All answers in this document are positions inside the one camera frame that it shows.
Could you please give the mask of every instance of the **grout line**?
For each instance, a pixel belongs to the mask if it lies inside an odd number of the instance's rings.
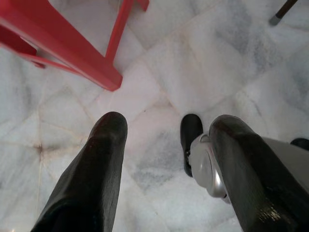
[[[50,122],[46,122],[46,121],[44,121],[44,120],[42,120],[42,123],[45,123],[45,124],[47,124],[47,125],[50,125],[50,126],[56,127],[56,128],[61,129],[61,130],[63,130],[63,131],[66,131],[67,133],[70,133],[71,135],[73,135],[76,139],[81,139],[81,138],[83,138],[83,137],[84,137],[84,136],[82,136],[82,135],[78,135],[78,134],[76,134],[76,133],[75,133],[75,132],[73,132],[72,130],[67,129],[67,128],[65,128],[65,127],[58,126],[58,125],[55,125],[55,124],[50,123]]]
[[[39,169],[39,178],[38,178],[38,192],[37,192],[37,206],[36,206],[36,217],[39,215],[38,211],[39,211],[41,180],[42,180],[42,162],[41,162],[41,159],[40,159],[40,169]]]

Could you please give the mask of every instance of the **white marble tile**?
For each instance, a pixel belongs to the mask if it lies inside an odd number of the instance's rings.
[[[201,113],[204,128],[221,114],[240,117],[258,134],[290,142],[309,134],[309,47],[233,97]]]
[[[62,15],[103,55],[117,12],[107,0],[88,0],[62,11]],[[134,33],[126,27],[115,56],[114,66],[120,72],[143,53],[143,47]]]
[[[0,50],[0,138],[23,123],[42,100],[46,79],[53,69],[38,69]]]
[[[131,231],[168,232],[169,229],[123,167],[113,232]]]
[[[240,0],[227,0],[158,43],[144,59],[181,114],[203,112],[282,63],[308,39],[306,32],[271,29]]]
[[[36,219],[39,218],[42,210],[44,209],[54,187],[56,186],[57,179],[50,173],[44,163],[41,163],[40,186],[38,195],[38,206],[36,211]]]
[[[48,0],[48,1],[53,7],[55,7],[56,10],[62,12],[78,4],[91,1],[91,0]]]
[[[1,143],[0,231],[30,231],[35,222],[40,156],[35,148]]]
[[[210,232],[242,232],[242,229],[237,217],[233,217],[213,228]]]
[[[143,47],[148,49],[217,2],[214,0],[150,0],[146,12],[138,6],[133,7],[128,25]]]
[[[267,22],[285,4],[286,0],[243,0],[251,15],[257,16]],[[281,24],[296,29],[309,30],[308,1],[298,1],[284,16]]]
[[[183,171],[181,117],[155,105],[130,125],[124,166],[170,231],[206,231],[235,214]]]
[[[3,142],[24,146],[39,146],[39,115],[34,112],[25,121],[12,129],[1,139]]]
[[[160,97],[159,86],[142,60],[131,64],[123,77],[120,89],[103,91],[86,106],[95,120],[109,111],[117,111],[130,122]]]
[[[87,136],[93,122],[72,91],[65,87],[40,106],[41,121],[79,136]]]

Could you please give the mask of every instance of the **marble floor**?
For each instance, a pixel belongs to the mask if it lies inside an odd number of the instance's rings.
[[[276,27],[285,0],[151,0],[128,20],[108,92],[0,49],[0,232],[27,232],[61,173],[108,111],[128,121],[114,232],[239,232],[230,205],[182,167],[179,125],[197,113],[204,130],[221,114],[263,136],[309,137],[309,1]],[[119,0],[51,3],[102,54]]]

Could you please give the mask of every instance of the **chair leg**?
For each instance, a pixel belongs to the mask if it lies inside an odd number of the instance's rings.
[[[110,91],[121,74],[47,0],[1,0],[0,24]]]
[[[112,35],[111,35],[110,41],[108,43],[108,47],[107,47],[107,51],[106,51],[106,55],[105,55],[106,59],[111,64],[114,61],[114,58],[115,58],[115,55],[116,55],[116,52],[117,52],[117,48],[118,48],[118,45],[120,43],[122,33],[125,29],[126,21],[129,17],[133,3],[134,3],[134,0],[124,0],[123,1],[121,8],[120,8],[120,11],[118,13],[116,22],[115,22],[114,27],[112,29]]]
[[[287,0],[281,9],[269,20],[270,25],[277,25],[296,2],[297,0]]]

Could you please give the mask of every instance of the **red plastic chair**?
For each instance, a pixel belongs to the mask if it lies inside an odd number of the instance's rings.
[[[144,11],[149,0],[137,0]],[[124,0],[112,30],[106,56],[102,56],[48,0],[0,0],[0,45],[33,62],[82,75],[114,91],[122,82],[113,67],[116,51],[134,0]],[[37,45],[64,64],[37,56],[23,39]]]

